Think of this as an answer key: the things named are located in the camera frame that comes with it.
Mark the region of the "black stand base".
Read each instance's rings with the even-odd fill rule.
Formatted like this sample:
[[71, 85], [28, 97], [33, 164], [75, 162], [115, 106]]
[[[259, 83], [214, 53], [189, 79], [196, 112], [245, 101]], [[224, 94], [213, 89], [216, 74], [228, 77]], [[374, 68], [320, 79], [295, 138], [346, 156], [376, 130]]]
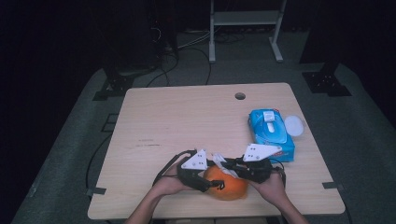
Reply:
[[326, 62], [319, 71], [303, 72], [312, 93], [327, 93], [330, 97], [350, 96], [351, 93], [335, 76], [339, 62]]
[[121, 97], [132, 88], [134, 76], [123, 76], [115, 67], [104, 68], [106, 80], [102, 88], [93, 96], [94, 101], [105, 101], [109, 97]]

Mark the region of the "orange plush toy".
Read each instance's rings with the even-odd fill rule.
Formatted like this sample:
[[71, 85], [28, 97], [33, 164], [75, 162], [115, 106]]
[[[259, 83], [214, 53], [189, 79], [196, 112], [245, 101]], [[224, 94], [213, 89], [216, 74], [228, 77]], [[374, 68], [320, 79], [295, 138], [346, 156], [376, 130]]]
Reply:
[[224, 174], [218, 166], [211, 166], [204, 172], [204, 178], [212, 180], [223, 180], [224, 188], [210, 188], [207, 193], [218, 200], [233, 201], [244, 199], [248, 195], [248, 182], [244, 179]]

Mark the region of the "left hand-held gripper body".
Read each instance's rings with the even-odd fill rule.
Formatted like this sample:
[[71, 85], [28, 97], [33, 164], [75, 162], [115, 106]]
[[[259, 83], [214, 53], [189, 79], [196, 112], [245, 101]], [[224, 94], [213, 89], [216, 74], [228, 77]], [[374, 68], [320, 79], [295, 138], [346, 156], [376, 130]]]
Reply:
[[183, 158], [177, 166], [177, 178], [192, 189], [206, 192], [212, 183], [203, 178], [203, 172], [208, 168], [206, 151], [195, 150], [190, 156]]

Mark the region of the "black floor tape frame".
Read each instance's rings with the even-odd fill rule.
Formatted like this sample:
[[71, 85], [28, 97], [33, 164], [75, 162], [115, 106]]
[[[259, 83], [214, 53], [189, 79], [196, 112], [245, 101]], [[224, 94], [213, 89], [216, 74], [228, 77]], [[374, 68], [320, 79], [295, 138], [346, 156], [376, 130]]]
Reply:
[[109, 113], [102, 126], [102, 133], [112, 133], [116, 127], [119, 115], [117, 113]]

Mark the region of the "person's left hand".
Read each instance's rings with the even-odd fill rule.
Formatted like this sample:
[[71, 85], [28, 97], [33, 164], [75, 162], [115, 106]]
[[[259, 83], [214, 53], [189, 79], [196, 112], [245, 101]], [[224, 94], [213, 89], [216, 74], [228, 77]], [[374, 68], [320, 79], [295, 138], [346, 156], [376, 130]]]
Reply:
[[184, 185], [177, 177], [177, 165], [172, 165], [154, 184], [150, 190], [153, 199], [159, 201], [167, 195], [177, 194], [184, 190], [192, 190]]

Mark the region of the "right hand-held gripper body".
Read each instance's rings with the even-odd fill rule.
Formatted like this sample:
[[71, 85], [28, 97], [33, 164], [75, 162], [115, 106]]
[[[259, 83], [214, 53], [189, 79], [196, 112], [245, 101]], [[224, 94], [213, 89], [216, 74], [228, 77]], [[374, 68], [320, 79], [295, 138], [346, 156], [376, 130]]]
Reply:
[[256, 183], [267, 180], [273, 170], [270, 157], [281, 151], [279, 146], [249, 144], [241, 159], [241, 164], [246, 167], [242, 177]]

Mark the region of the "blue wet wipes pack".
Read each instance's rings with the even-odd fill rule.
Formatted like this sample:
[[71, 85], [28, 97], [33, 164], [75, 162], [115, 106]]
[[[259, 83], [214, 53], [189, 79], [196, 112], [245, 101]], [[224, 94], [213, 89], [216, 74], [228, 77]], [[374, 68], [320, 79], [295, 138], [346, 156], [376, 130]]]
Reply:
[[254, 109], [249, 114], [248, 124], [256, 144], [282, 148], [280, 152], [272, 155], [271, 159], [281, 162], [294, 161], [295, 145], [278, 110]]

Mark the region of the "black tape strip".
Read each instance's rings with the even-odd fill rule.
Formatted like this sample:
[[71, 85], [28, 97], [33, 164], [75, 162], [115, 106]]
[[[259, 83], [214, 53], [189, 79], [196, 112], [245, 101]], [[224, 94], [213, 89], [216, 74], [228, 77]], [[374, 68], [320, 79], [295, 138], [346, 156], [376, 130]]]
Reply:
[[337, 184], [335, 182], [323, 182], [322, 186], [325, 189], [337, 189], [339, 191], [345, 190], [345, 187], [342, 184]]
[[104, 188], [92, 188], [92, 189], [87, 189], [86, 195], [92, 196], [93, 194], [100, 194], [100, 195], [105, 195], [106, 189]]

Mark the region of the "white round lid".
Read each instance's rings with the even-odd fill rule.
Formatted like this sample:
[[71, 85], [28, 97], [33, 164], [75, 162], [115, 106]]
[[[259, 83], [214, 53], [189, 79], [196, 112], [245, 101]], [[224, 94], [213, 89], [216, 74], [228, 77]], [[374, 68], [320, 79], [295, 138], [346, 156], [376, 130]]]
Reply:
[[288, 116], [284, 120], [287, 133], [291, 136], [300, 136], [304, 132], [304, 125], [297, 116]]

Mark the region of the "white wet wipe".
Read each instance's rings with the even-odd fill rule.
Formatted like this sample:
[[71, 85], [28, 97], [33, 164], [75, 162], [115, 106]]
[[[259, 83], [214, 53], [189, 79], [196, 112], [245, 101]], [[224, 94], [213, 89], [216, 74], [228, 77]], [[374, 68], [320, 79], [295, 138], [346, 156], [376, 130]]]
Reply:
[[219, 169], [226, 175], [230, 175], [233, 178], [237, 178], [238, 175], [235, 171], [226, 168], [223, 163], [226, 162], [225, 158], [219, 153], [212, 154], [213, 162], [219, 167]]

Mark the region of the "person's right hand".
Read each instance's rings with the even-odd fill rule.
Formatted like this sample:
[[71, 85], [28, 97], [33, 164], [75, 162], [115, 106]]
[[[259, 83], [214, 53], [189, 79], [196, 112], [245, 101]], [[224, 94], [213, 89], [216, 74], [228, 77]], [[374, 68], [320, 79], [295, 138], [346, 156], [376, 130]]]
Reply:
[[259, 192], [265, 201], [275, 207], [279, 207], [288, 199], [279, 171], [273, 171], [270, 177], [262, 183], [249, 181], [249, 184]]

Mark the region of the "white metal stand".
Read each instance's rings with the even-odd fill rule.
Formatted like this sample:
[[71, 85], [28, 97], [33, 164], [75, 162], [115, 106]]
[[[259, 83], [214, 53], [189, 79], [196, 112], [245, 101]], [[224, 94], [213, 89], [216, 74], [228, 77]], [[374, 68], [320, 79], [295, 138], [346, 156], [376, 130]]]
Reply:
[[278, 10], [264, 11], [216, 11], [215, 0], [210, 0], [209, 19], [209, 44], [208, 60], [216, 61], [215, 28], [220, 26], [245, 26], [245, 25], [274, 25], [275, 30], [268, 38], [275, 59], [278, 63], [283, 62], [283, 56], [277, 44], [278, 35], [283, 21], [287, 0], [281, 0]]

